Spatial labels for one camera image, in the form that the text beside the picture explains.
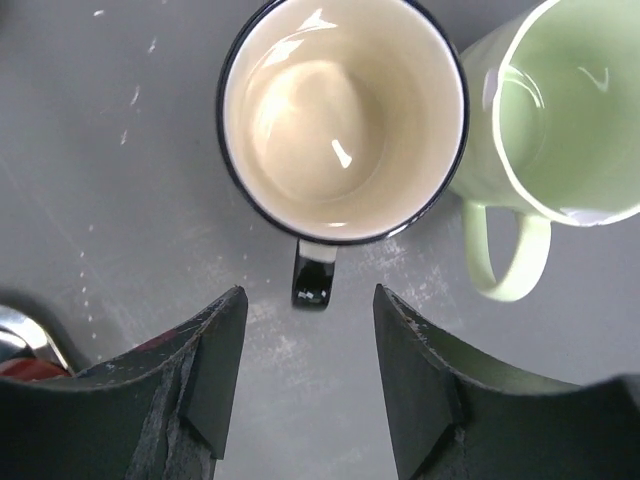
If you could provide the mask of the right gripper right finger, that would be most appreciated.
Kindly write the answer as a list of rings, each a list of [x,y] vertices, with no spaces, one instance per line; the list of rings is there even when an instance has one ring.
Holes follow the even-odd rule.
[[[498,360],[378,286],[374,327],[402,479],[635,479],[639,378],[574,385]]]

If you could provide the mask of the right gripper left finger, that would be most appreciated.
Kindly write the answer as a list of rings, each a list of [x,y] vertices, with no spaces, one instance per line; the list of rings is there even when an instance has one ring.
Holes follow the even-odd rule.
[[[5,479],[210,479],[224,456],[248,298],[235,286],[191,319],[75,373],[1,330]]]

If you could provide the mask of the cream mug black handle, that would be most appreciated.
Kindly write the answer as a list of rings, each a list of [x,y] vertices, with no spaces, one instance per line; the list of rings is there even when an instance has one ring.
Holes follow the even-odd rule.
[[[269,1],[217,85],[216,129],[251,207],[297,242],[291,303],[323,310],[342,247],[405,230],[450,184],[468,136],[459,55],[416,1]]]

